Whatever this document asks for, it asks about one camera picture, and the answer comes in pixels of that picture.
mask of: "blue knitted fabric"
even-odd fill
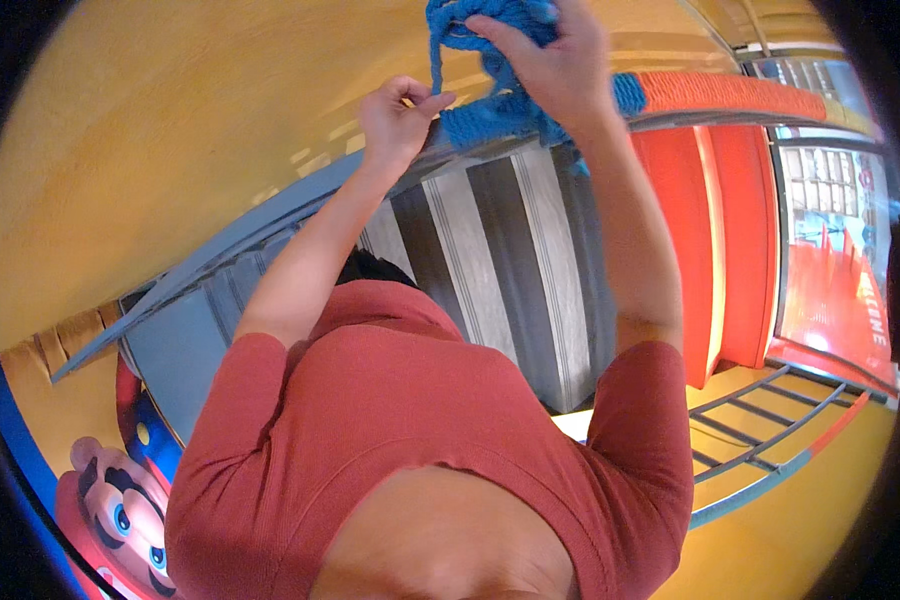
[[[480,52],[480,62],[493,78],[485,98],[440,113],[440,121],[456,150],[467,150],[494,139],[539,134],[540,145],[553,146],[570,137],[557,121],[534,102],[516,78],[514,68],[493,44],[469,30],[464,21],[474,15],[495,18],[522,31],[538,46],[557,39],[557,8],[550,0],[429,0],[430,68],[434,94],[444,84],[441,45]],[[647,105],[643,88],[632,73],[613,77],[620,113],[639,114]],[[587,172],[587,165],[578,167]]]

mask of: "short sleeve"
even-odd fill
[[[587,445],[609,507],[621,597],[647,597],[680,562],[693,509],[684,359],[641,342],[597,382]]]
[[[165,544],[182,595],[232,598],[257,589],[275,566],[256,552],[265,495],[265,445],[281,410],[287,349],[263,333],[223,356],[173,479]]]

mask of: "mario's eye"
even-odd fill
[[[131,534],[131,518],[127,516],[123,502],[120,502],[113,509],[113,524],[117,528],[117,533],[121,536],[126,537]]]
[[[154,546],[150,546],[150,564],[153,565],[156,570],[161,572],[166,572],[167,569],[167,553],[163,548],[156,548]]]

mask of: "mario figure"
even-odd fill
[[[170,598],[163,524],[167,490],[143,466],[96,438],[80,438],[70,451],[74,470],[56,487],[56,520],[96,571],[127,598]],[[101,594],[89,578],[84,590]]]
[[[56,486],[56,522],[104,580],[130,600],[179,598],[167,576],[163,530],[182,447],[141,381],[118,360],[117,422],[126,451],[77,439],[73,470]],[[108,598],[83,571],[73,573],[91,598]]]

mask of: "hand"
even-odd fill
[[[545,48],[488,16],[471,16],[465,25],[504,54],[533,101],[576,137],[594,119],[617,115],[607,66],[607,34],[585,0],[556,0],[555,4],[559,38]]]
[[[403,175],[423,148],[430,122],[456,98],[453,92],[434,96],[430,87],[407,75],[391,78],[367,94],[359,113],[366,135],[363,164],[395,178]]]

